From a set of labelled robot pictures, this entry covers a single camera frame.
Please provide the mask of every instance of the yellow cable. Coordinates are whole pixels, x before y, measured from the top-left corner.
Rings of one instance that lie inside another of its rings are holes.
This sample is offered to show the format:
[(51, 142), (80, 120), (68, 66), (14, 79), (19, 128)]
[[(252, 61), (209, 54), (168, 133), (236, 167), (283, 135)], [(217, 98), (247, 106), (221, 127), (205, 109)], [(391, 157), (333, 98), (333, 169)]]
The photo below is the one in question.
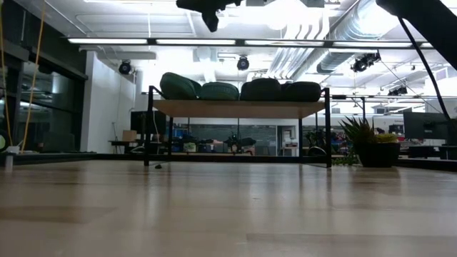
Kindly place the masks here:
[[(0, 5), (0, 15), (3, 9), (3, 4)], [(8, 110), (8, 89), (6, 88), (6, 67), (5, 67), (5, 50), (4, 50), (4, 43), (3, 43), (3, 15), (0, 17), (0, 45), (1, 45), (1, 71), (3, 75), (3, 87), (5, 88), (5, 111), (6, 111), (6, 127), (8, 128), (8, 137), (9, 137), (9, 145), (13, 144), (13, 138), (11, 137), (11, 125), (9, 123), (9, 110)]]
[(36, 48), (36, 58), (35, 58), (35, 71), (34, 71), (34, 78), (31, 82), (31, 92), (30, 92), (30, 99), (29, 99), (29, 112), (27, 113), (27, 120), (26, 120), (26, 130), (24, 133), (24, 140), (21, 147), (21, 153), (24, 153), (24, 148), (27, 142), (27, 133), (29, 132), (29, 122), (30, 122), (30, 113), (31, 113), (31, 102), (34, 97), (34, 89), (35, 89), (35, 82), (36, 82), (36, 73), (38, 72), (38, 60), (40, 57), (40, 49), (41, 49), (41, 36), (43, 36), (43, 27), (44, 27), (44, 14), (46, 13), (46, 0), (43, 0), (43, 10), (41, 12), (41, 25), (40, 25), (40, 34), (38, 37), (38, 46)]

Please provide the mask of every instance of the computer monitor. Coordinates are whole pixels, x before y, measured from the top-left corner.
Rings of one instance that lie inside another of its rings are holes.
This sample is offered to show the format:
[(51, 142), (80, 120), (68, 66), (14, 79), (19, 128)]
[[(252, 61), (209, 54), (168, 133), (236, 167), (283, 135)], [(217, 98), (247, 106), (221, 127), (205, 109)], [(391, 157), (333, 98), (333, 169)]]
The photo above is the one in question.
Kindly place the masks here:
[(449, 140), (450, 124), (443, 114), (403, 113), (405, 138)]
[[(144, 120), (144, 131), (146, 131), (147, 113), (147, 111), (132, 111), (130, 115), (130, 129), (135, 130), (138, 134), (142, 134)], [(154, 119), (151, 116), (149, 119), (151, 133), (164, 135), (166, 131), (166, 115), (160, 111), (154, 111), (154, 118), (156, 121), (157, 131), (156, 127), (154, 126)]]

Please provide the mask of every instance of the ceiling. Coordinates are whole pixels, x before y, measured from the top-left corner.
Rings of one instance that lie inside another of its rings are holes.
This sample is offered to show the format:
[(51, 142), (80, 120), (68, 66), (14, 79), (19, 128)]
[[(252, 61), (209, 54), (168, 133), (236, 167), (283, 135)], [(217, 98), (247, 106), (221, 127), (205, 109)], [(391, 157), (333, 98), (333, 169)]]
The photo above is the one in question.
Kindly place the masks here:
[[(37, 0), (15, 0), (39, 16), (43, 4)], [(355, 0), (340, 0), (337, 9), (328, 10), (329, 26), (332, 25)], [(221, 24), (217, 32), (211, 33), (201, 15), (196, 12), (178, 9), (173, 0), (158, 0), (154, 4), (110, 4), (85, 2), (84, 0), (46, 0), (46, 22), (71, 37), (152, 37), (152, 38), (230, 38), (230, 39), (280, 39), (287, 37), (288, 30), (277, 30), (268, 15), (258, 15), (265, 7), (230, 6), (221, 14)], [(274, 9), (277, 13), (290, 10)], [(417, 39), (423, 39), (414, 28), (410, 28)], [(394, 26), (380, 39), (407, 40), (400, 26)], [(110, 46), (92, 48), (98, 51), (99, 58), (108, 59), (114, 65), (125, 59), (127, 54), (136, 54), (144, 58), (131, 57), (132, 63), (141, 69), (152, 69), (160, 66), (162, 71), (174, 71), (183, 76), (196, 80), (204, 80), (207, 66), (195, 60), (196, 47), (169, 46)], [(231, 53), (237, 56), (247, 55), (250, 61), (248, 71), (238, 71), (237, 60), (216, 60), (214, 75), (218, 81), (245, 82), (250, 72), (268, 70), (277, 57), (275, 48), (236, 48), (218, 47), (216, 53)], [(367, 71), (356, 74), (350, 70), (353, 59), (341, 64), (331, 75), (316, 74), (307, 71), (302, 74), (302, 80), (310, 80), (332, 88), (334, 94), (383, 94), (384, 89), (400, 85), (393, 84), (398, 78), (405, 78), (411, 87), (423, 88), (426, 74), (412, 50), (382, 50), (384, 62), (377, 63)], [(426, 58), (434, 69), (442, 69), (445, 60), (436, 51), (424, 51)]]

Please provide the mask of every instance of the wooden shelf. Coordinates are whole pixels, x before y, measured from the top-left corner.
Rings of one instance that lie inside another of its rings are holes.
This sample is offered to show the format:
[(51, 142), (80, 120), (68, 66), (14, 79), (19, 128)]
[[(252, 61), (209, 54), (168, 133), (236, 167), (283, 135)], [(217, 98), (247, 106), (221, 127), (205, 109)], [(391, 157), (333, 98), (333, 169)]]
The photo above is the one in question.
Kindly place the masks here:
[(170, 117), (302, 119), (325, 109), (324, 102), (154, 100), (154, 108)]

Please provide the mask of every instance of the metal table frame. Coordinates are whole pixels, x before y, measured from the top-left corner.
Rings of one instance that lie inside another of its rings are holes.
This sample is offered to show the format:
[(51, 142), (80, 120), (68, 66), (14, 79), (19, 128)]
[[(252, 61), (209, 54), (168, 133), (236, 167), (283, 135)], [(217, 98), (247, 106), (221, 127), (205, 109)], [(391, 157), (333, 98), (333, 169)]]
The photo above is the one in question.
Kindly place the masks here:
[(154, 107), (154, 91), (162, 98), (169, 98), (158, 90), (155, 86), (149, 86), (148, 94), (148, 109), (146, 115), (146, 140), (144, 144), (144, 165), (149, 166), (149, 161), (200, 161), (200, 162), (248, 162), (248, 163), (324, 163), (327, 168), (331, 167), (331, 109), (330, 109), (330, 89), (322, 89), (325, 103), (325, 121), (326, 121), (326, 155), (325, 156), (303, 156), (303, 119), (298, 119), (298, 157), (269, 157), (269, 156), (174, 156), (172, 155), (173, 143), (173, 125), (174, 117), (169, 119), (169, 140), (168, 153), (166, 155), (151, 155), (149, 149), (151, 145), (151, 123), (149, 119), (152, 117)]

